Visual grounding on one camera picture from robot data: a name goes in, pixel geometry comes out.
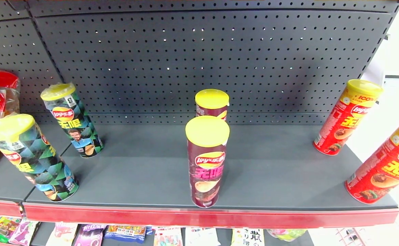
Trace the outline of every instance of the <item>yellow lid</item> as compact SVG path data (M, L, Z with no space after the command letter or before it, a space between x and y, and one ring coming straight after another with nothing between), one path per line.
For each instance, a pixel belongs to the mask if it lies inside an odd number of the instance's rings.
M216 147L227 142L229 126L217 117L199 116L187 122L186 136L195 145L206 148Z
M73 83L68 84L53 84L42 91L40 97L44 101L54 101L70 95L75 92Z
M30 129L34 123L34 118L29 114L11 114L1 118L0 141L19 141L19 135Z
M205 89L196 93L195 102L206 109L220 109L229 104L229 96L217 89Z
M361 79L349 80L346 86L351 90L375 97L378 97L381 93L383 93L383 88L381 88L379 85Z

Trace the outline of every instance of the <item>red shelf edge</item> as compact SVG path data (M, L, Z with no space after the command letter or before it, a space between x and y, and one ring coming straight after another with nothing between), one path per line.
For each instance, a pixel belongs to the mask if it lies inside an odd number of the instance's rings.
M0 215L9 217L22 217L20 206L12 201L0 201Z
M94 224L295 229L391 224L399 209L352 211L258 211L59 206L24 203L30 220Z

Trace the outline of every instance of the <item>cartoon man illustration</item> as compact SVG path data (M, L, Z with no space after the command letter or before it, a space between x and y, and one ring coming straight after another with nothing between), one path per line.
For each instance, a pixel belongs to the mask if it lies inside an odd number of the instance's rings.
M68 133L73 138L71 142L78 152L85 152L86 155L93 155L95 146L91 138L81 138L81 132L77 129L70 129Z

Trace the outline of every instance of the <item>green patterned chip canister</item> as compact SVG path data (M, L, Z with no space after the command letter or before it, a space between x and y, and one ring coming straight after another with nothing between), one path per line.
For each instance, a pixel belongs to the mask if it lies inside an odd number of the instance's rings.
M78 190L78 180L31 115L0 119L0 151L52 201L63 201Z
M43 90L41 98L81 157L89 158L101 152L104 144L72 83L51 85Z

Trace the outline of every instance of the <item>potato chip canister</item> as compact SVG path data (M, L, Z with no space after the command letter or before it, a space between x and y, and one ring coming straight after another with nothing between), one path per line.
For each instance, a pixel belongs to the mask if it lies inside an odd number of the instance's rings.
M31 115L0 119L0 151L52 201L63 201L78 190L78 180Z
M217 117L199 116L187 123L186 136L192 200L208 208L218 200L229 126Z
M348 193L373 204L399 185L399 128L345 181Z
M217 89L205 89L195 95L196 116L211 115L226 120L229 96Z
M93 157L102 151L104 144L72 83L51 85L43 90L41 98L81 157Z
M372 82L349 80L313 142L315 149L337 155L382 92L383 88Z

